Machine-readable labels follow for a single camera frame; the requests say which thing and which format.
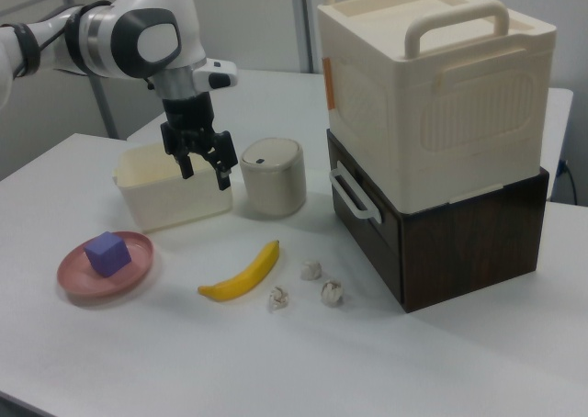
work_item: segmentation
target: yellow banana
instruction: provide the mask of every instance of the yellow banana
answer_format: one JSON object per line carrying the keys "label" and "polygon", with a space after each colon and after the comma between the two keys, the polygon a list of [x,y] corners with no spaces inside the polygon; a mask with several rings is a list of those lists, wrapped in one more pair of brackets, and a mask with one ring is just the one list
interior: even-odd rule
{"label": "yellow banana", "polygon": [[279,241],[269,242],[239,275],[214,286],[200,286],[198,293],[218,301],[239,298],[267,276],[279,257]]}

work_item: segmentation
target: purple cube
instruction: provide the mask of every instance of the purple cube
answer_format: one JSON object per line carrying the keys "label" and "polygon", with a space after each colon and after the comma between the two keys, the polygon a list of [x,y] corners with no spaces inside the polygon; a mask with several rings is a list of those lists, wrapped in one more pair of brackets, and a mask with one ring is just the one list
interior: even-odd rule
{"label": "purple cube", "polygon": [[119,236],[105,231],[84,247],[90,265],[103,277],[117,273],[130,262],[129,249]]}

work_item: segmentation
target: brown wooden box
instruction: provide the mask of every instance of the brown wooden box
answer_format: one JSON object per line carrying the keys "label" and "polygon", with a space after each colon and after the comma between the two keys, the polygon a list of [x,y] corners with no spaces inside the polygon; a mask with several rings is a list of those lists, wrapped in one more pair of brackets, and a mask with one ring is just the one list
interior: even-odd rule
{"label": "brown wooden box", "polygon": [[[341,162],[379,208],[382,223],[356,218],[334,191],[334,210],[405,311],[535,270],[549,174],[479,197],[400,213],[327,130],[331,168]],[[354,202],[359,199],[344,182]]]}

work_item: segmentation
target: box lid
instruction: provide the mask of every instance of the box lid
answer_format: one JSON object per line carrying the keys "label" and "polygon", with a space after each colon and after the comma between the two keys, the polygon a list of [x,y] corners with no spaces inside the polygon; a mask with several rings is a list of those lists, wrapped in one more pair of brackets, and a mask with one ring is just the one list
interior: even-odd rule
{"label": "box lid", "polygon": [[495,0],[346,0],[319,10],[399,62],[473,40],[555,31]]}

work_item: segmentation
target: cream plastic container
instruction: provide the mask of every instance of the cream plastic container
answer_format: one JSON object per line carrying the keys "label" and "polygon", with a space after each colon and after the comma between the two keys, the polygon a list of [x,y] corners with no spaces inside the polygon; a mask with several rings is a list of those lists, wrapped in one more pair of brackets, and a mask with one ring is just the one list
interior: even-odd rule
{"label": "cream plastic container", "polygon": [[247,196],[258,212],[283,217],[304,204],[304,156],[297,141],[256,141],[245,150],[240,163]]}
{"label": "cream plastic container", "polygon": [[153,231],[230,210],[232,189],[219,190],[216,173],[190,154],[194,175],[182,178],[162,143],[130,149],[119,157],[113,179],[142,231]]}
{"label": "cream plastic container", "polygon": [[403,213],[537,175],[555,27],[496,0],[324,0],[333,135]]}

